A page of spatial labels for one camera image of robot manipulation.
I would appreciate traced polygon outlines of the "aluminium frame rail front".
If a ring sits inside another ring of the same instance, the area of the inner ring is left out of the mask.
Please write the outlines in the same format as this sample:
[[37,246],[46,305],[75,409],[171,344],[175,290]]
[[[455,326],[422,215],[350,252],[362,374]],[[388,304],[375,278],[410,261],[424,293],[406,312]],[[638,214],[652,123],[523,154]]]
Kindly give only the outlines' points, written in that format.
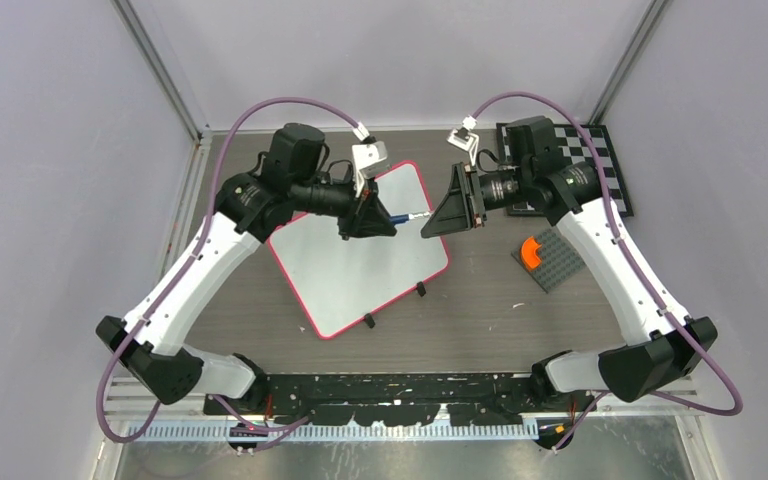
[[[194,420],[205,418],[203,394],[189,394],[171,405],[161,404],[156,420]],[[155,405],[156,397],[138,380],[116,376],[104,400],[104,414],[109,420],[144,421]]]

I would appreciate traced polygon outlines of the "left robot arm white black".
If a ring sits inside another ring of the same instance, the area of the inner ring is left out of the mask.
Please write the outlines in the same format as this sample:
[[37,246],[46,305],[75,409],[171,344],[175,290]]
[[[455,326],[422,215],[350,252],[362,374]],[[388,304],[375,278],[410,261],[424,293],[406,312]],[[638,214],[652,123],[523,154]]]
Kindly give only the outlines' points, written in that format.
[[228,397],[244,414],[265,405],[267,389],[253,362],[185,340],[229,276],[295,214],[335,218],[343,240],[395,236],[375,181],[389,167],[386,146],[363,130],[358,134],[349,170],[333,178],[323,168],[330,148],[321,130],[300,123],[277,130],[254,170],[222,183],[186,252],[145,300],[121,318],[99,322],[99,339],[161,404],[198,393]]

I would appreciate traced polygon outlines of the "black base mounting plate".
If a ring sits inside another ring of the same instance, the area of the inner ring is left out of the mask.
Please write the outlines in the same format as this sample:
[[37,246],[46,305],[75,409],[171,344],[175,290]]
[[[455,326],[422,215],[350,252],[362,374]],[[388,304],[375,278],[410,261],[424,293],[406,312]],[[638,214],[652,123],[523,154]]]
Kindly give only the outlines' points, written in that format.
[[446,414],[453,426],[504,426],[524,414],[569,420],[592,400],[584,391],[549,393],[519,373],[265,374],[240,399],[206,400],[204,412],[280,425],[307,418],[318,426],[425,426]]

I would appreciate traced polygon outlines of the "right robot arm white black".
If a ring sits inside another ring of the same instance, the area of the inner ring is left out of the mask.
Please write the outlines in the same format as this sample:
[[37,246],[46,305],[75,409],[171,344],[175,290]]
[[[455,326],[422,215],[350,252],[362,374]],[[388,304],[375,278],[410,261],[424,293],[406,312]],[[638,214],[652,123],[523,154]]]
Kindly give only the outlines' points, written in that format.
[[446,196],[422,237],[472,230],[490,210],[528,203],[582,258],[624,340],[603,352],[567,351],[535,363],[534,403],[556,410],[581,390],[633,402],[689,375],[718,337],[712,320],[691,317],[668,294],[618,223],[614,202],[603,197],[596,167],[563,156],[550,119],[530,117],[506,129],[512,164],[489,173],[454,164]]

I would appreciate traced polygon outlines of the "white whiteboard pink rim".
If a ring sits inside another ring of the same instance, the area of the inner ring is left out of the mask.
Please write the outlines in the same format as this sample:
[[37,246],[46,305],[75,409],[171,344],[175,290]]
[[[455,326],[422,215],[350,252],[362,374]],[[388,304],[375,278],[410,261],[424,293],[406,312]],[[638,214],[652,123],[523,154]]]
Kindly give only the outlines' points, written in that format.
[[377,180],[393,215],[409,214],[394,237],[343,240],[332,217],[300,214],[267,240],[314,332],[330,340],[444,272],[450,255],[440,237],[424,239],[432,209],[416,163],[404,161]]

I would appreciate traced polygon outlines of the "white marker blue cap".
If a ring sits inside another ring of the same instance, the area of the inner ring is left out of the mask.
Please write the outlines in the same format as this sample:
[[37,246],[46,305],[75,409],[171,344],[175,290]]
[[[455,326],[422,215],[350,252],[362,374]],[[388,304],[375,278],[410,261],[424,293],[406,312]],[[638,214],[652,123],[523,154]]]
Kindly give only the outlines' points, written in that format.
[[427,219],[427,218],[430,218],[431,215],[432,215],[432,211],[398,214],[398,215],[392,215],[390,217],[390,221],[394,225],[400,225],[400,224],[408,223],[414,220]]

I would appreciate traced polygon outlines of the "grey lego baseplate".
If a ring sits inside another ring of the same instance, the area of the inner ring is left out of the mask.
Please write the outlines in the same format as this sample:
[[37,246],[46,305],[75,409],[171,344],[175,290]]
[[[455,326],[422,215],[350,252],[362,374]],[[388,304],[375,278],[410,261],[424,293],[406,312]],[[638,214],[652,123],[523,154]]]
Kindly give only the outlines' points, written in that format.
[[542,245],[539,250],[542,262],[536,270],[527,271],[519,260],[519,249],[527,238],[511,251],[511,256],[545,293],[551,293],[584,269],[582,257],[554,229],[549,228],[532,236]]

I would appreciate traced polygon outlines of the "black board stop left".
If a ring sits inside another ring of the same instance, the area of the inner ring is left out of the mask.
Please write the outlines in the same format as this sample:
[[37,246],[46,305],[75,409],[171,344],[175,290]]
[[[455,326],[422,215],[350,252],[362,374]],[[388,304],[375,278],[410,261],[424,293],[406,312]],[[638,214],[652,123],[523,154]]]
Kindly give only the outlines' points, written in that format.
[[366,324],[366,326],[370,329],[373,329],[376,326],[374,317],[371,314],[366,314],[363,318],[363,321]]

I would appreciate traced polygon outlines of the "orange curved block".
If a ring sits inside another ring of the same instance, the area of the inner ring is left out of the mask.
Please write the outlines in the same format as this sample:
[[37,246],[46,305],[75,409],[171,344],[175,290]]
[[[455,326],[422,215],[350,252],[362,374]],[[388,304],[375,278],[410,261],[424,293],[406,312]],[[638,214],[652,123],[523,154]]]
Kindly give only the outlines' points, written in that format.
[[542,245],[534,236],[527,238],[519,249],[519,260],[527,271],[534,271],[541,265],[539,250]]

